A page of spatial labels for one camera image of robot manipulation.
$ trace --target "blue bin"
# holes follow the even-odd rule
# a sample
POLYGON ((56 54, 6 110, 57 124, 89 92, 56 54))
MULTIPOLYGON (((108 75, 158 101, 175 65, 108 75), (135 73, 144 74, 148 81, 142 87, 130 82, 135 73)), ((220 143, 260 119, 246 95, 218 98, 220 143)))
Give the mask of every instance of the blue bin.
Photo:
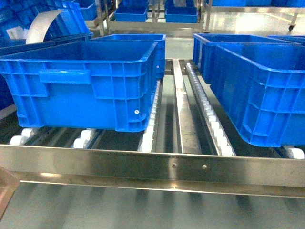
MULTIPOLYGON (((85 41, 90 39, 92 33, 89 34, 79 34, 67 37, 56 38, 53 41, 36 43, 36 44, 25 44, 25 40, 10 40, 10 39, 0 39, 0 56, 25 52, 35 49, 41 49, 44 47, 50 47, 57 44, 68 43, 73 41, 85 41)), ((4 78, 0 75, 0 110, 6 108, 13 104, 13 98, 10 94, 8 86, 4 78)))
POLYGON ((283 41, 289 41, 298 43, 302 46, 305 46, 305 36, 280 36, 280 35, 269 35, 268 37, 280 39, 283 41))
POLYGON ((157 69, 157 79, 164 77, 165 71, 165 38, 164 34, 114 34, 101 38, 93 39, 92 41, 105 41, 105 40, 139 40, 139 41, 155 41, 157 45, 157 62, 155 67, 157 69))
POLYGON ((305 145, 305 47, 218 45, 214 73, 211 89, 244 141, 305 145))
POLYGON ((156 46, 73 42, 2 56, 0 73, 22 127, 139 132, 147 127, 153 103, 156 46))
MULTIPOLYGON (((97 17, 95 0, 69 0, 78 3, 81 8, 81 14, 85 21, 92 21, 97 17)), ((108 9, 111 6, 111 0, 107 0, 108 9)), ((101 1, 101 8, 105 10, 104 1, 101 1)))
POLYGON ((165 10, 166 22, 197 23, 196 7, 168 7, 165 10))
POLYGON ((254 35, 194 34, 193 62, 198 67, 206 83, 211 83, 214 75, 215 47, 226 43, 290 43, 278 39, 254 35))
POLYGON ((28 29, 35 17, 45 11, 62 10, 48 29, 46 40, 57 37, 89 33, 77 3, 60 0, 13 1, 0 10, 0 33, 9 38, 6 30, 17 26, 28 29))
POLYGON ((213 0, 213 6, 246 6, 246 0, 213 0))
POLYGON ((142 21, 146 22, 148 7, 127 7, 121 5, 115 11, 116 21, 142 21))
POLYGON ((148 0, 122 0, 122 3, 124 6, 134 6, 134 7, 139 7, 139 6, 148 6, 148 0))
POLYGON ((273 6, 305 7, 305 0, 272 0, 273 6))
POLYGON ((247 6, 271 6, 271 0, 247 0, 247 6))

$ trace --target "white roller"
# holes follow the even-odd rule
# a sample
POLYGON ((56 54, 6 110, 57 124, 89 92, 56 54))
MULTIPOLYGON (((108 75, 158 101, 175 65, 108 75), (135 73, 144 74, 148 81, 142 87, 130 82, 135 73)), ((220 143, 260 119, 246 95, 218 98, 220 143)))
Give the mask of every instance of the white roller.
POLYGON ((294 148, 293 146, 284 146, 287 155, 291 159, 305 159, 305 155, 302 149, 294 148))
POLYGON ((84 149, 87 144, 88 144, 88 140, 87 139, 77 138, 74 141, 73 148, 84 149))
POLYGON ((217 137, 222 137, 224 135, 224 131, 220 128, 214 129, 213 130, 214 136, 217 137))
POLYGON ((208 119, 209 119, 209 123, 211 123, 211 122, 216 122, 216 121, 217 121, 215 115, 210 115, 210 116, 208 116, 208 119))
POLYGON ((22 136, 25 136, 27 138, 32 137, 33 135, 35 135, 37 133, 37 129, 33 129, 33 128, 24 128, 21 132, 22 136))
POLYGON ((211 122, 211 128, 212 128, 212 130, 214 130, 214 129, 219 129, 219 127, 220 127, 219 122, 211 122))
POLYGON ((22 146, 27 142, 28 138, 25 136, 14 136, 10 140, 10 145, 22 146))
POLYGON ((211 105, 205 105, 205 106, 203 106, 203 107, 204 107, 204 110, 205 110, 205 111, 209 111, 209 110, 212 109, 212 106, 211 106, 211 105))
POLYGON ((222 156, 233 156, 233 150, 230 146, 223 146, 220 151, 222 156))
POLYGON ((81 139, 90 140, 94 135, 94 130, 83 130, 81 132, 81 139))
POLYGON ((227 138, 224 137, 224 136, 218 136, 218 137, 216 138, 216 141, 217 141, 217 146, 218 146, 220 149, 221 149, 222 147, 228 145, 227 138))
POLYGON ((207 115, 207 116, 214 115, 214 111, 212 111, 212 110, 206 111, 206 115, 207 115))

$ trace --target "blue plastic crate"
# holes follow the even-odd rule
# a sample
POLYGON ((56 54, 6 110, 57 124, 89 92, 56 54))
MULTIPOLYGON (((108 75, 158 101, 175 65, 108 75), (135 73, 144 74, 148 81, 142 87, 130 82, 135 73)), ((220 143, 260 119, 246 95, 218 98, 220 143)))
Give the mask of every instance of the blue plastic crate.
POLYGON ((0 33, 9 38, 6 30, 17 26, 28 29, 35 17, 45 11, 62 10, 48 29, 46 40, 57 37, 89 33, 77 3, 60 0, 13 1, 0 10, 0 33))
POLYGON ((146 22, 148 7, 127 7, 121 5, 115 11, 116 21, 142 21, 146 22))
POLYGON ((305 7, 305 0, 272 0, 273 6, 305 7))
POLYGON ((124 6, 129 7, 139 7, 139 6, 148 6, 148 0, 122 0, 124 6))
POLYGON ((138 132, 147 127, 153 102, 156 46, 73 42, 2 56, 0 73, 20 126, 138 132))
POLYGON ((305 145, 305 47, 215 48, 211 88, 242 139, 255 146, 305 145))
POLYGON ((247 0, 247 6, 271 6, 271 0, 247 0))
POLYGON ((164 77, 165 71, 165 38, 164 34, 114 34, 101 38, 93 39, 92 41, 105 41, 105 40, 139 40, 139 41, 155 41, 157 45, 157 62, 155 67, 157 69, 157 79, 164 77))
POLYGON ((269 35, 268 37, 280 39, 284 41, 290 41, 305 46, 305 36, 280 36, 280 35, 269 35))
POLYGON ((246 0, 213 0, 213 6, 246 6, 246 0))
POLYGON ((193 0, 166 0, 164 7, 194 7, 194 1, 193 0))
POLYGON ((197 23, 196 7, 168 7, 165 11, 166 22, 197 23))
POLYGON ((206 83, 214 75, 215 47, 226 43, 290 43, 273 38, 238 34, 194 34, 193 62, 206 83))

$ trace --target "metal bar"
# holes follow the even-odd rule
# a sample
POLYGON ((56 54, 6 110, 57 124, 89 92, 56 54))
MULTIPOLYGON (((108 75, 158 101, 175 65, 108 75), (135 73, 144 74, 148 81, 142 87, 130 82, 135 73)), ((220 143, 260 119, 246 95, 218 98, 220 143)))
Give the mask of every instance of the metal bar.
POLYGON ((230 140, 226 135, 224 128, 221 125, 217 114, 214 111, 209 99, 207 98, 204 89, 199 82, 198 76, 190 63, 186 64, 186 69, 189 74, 193 92, 199 104, 201 113, 204 116, 206 126, 208 128, 217 154, 220 156, 236 156, 230 140))
POLYGON ((24 182, 305 198, 297 159, 8 145, 0 157, 24 182))
POLYGON ((212 6, 211 12, 236 13, 305 13, 305 8, 297 7, 221 7, 212 6))
POLYGON ((95 0, 95 5, 96 5, 96 11, 97 11, 97 18, 99 20, 99 30, 100 30, 100 36, 104 36, 107 34, 107 31, 105 30, 104 27, 104 20, 103 20, 103 11, 102 11, 102 6, 101 6, 101 0, 95 0))
POLYGON ((208 32, 209 31, 209 27, 210 27, 210 20, 211 20, 211 12, 212 12, 212 6, 213 6, 213 0, 209 1, 207 10, 206 10, 206 21, 205 21, 205 29, 204 32, 208 32))
POLYGON ((108 14, 108 4, 107 4, 107 0, 104 0, 104 7, 105 7, 105 14, 106 14, 106 25, 107 25, 107 29, 105 30, 106 31, 106 34, 109 34, 109 14, 108 14))
POLYGON ((0 110, 0 121, 4 118, 6 118, 7 116, 9 116, 10 114, 14 113, 17 110, 16 105, 12 104, 10 106, 8 106, 7 108, 4 108, 2 110, 0 110))
POLYGON ((178 59, 173 59, 173 74, 176 96, 178 147, 180 153, 201 154, 202 152, 192 119, 191 108, 178 59))
POLYGON ((202 30, 200 23, 161 23, 161 22, 123 22, 110 21, 109 26, 111 30, 145 30, 145 29, 190 29, 202 30))
POLYGON ((298 13, 295 13, 294 16, 293 16, 293 18, 292 18, 292 20, 291 20, 290 25, 295 26, 295 21, 296 21, 296 19, 297 19, 297 16, 298 16, 298 13))
POLYGON ((152 111, 148 126, 139 142, 139 152, 156 152, 156 141, 158 132, 158 120, 160 116, 160 103, 162 95, 162 81, 158 80, 156 92, 152 104, 152 111))

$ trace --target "stainless steel frame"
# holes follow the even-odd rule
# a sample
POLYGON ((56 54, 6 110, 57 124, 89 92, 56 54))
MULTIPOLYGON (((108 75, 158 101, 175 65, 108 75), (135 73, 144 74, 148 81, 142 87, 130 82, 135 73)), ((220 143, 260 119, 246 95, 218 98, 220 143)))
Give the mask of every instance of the stainless steel frame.
POLYGON ((206 11, 206 23, 204 27, 204 32, 209 33, 209 26, 211 20, 211 13, 213 12, 223 12, 223 13, 294 13, 292 21, 290 23, 289 30, 292 29, 291 26, 295 26, 295 21, 299 13, 305 13, 305 8, 297 7, 220 7, 213 6, 213 0, 209 1, 209 4, 205 4, 204 10, 206 11))
MULTIPOLYGON (((14 172, 22 182, 305 198, 305 160, 283 159, 278 155, 278 158, 276 155, 270 158, 242 156, 247 147, 251 147, 257 156, 266 156, 265 153, 270 152, 245 142, 245 147, 240 148, 232 143, 237 156, 212 155, 208 146, 199 146, 202 139, 198 129, 204 125, 194 119, 200 108, 190 102, 195 95, 192 89, 188 89, 191 83, 184 69, 189 62, 174 59, 168 60, 166 65, 166 77, 174 77, 175 91, 181 92, 176 93, 175 99, 183 101, 184 111, 191 112, 190 116, 185 116, 183 110, 177 112, 177 124, 181 130, 187 120, 190 126, 195 127, 191 132, 177 131, 183 146, 193 144, 193 148, 183 147, 183 154, 104 150, 98 143, 93 143, 91 149, 73 149, 69 148, 73 140, 70 138, 77 137, 79 130, 74 134, 72 130, 65 130, 67 134, 64 137, 69 138, 66 140, 69 144, 55 137, 60 143, 50 144, 52 147, 41 143, 46 140, 37 143, 43 146, 0 145, 0 166, 14 172)), ((208 86, 200 81, 214 109, 217 108, 217 115, 224 116, 208 86)), ((227 125, 224 129, 230 133, 231 142, 240 141, 238 136, 232 135, 234 130, 229 130, 227 125)), ((103 136, 97 137, 99 141, 108 135, 102 133, 103 136)), ((114 141, 119 143, 126 138, 132 140, 126 135, 114 141)))

